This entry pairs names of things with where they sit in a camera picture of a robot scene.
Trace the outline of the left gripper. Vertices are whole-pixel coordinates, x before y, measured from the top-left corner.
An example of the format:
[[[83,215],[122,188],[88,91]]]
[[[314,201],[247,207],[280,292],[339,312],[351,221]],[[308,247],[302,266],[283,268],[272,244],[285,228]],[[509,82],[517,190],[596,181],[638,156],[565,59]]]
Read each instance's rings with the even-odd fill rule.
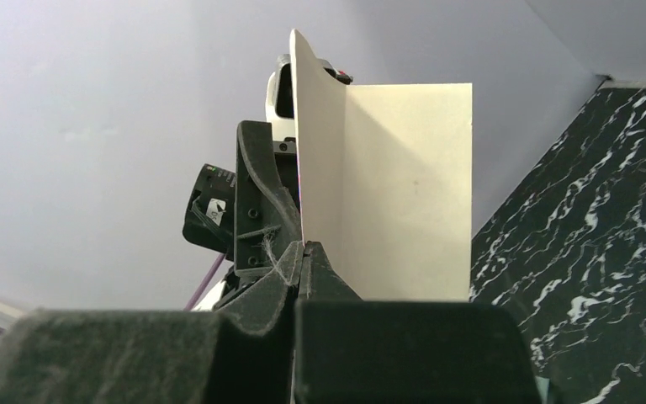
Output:
[[[268,122],[244,120],[236,132],[234,274],[258,279],[292,242],[303,240],[295,139],[273,141]]]

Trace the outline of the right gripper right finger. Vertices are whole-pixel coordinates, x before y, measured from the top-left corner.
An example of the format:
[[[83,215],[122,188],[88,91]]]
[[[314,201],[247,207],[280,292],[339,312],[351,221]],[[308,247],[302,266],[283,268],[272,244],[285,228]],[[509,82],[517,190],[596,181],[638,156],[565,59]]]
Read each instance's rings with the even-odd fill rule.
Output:
[[[512,316],[489,304],[366,301],[305,245],[294,320],[298,403],[539,403]]]

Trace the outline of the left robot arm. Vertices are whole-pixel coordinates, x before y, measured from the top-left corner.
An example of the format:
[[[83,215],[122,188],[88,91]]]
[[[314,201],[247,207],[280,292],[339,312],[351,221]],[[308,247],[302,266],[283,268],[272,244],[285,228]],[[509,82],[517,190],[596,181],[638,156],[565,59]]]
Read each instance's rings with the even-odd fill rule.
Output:
[[[188,200],[184,238],[222,253],[251,282],[303,239],[296,140],[277,140],[271,124],[244,120],[236,131],[236,169],[201,169]]]

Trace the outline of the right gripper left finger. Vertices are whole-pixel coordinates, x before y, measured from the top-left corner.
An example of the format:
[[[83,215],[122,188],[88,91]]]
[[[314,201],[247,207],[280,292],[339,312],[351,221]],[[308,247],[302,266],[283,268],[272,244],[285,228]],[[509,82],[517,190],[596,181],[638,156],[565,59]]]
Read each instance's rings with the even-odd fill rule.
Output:
[[[215,311],[34,311],[0,339],[0,403],[286,403],[303,255]]]

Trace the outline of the white letter paper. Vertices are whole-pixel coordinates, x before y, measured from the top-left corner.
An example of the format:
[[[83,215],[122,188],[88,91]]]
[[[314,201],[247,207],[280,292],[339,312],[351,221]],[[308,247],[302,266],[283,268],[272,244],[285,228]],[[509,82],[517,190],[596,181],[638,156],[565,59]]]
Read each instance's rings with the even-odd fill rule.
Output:
[[[303,238],[366,300],[468,300],[472,85],[345,85],[289,50]]]

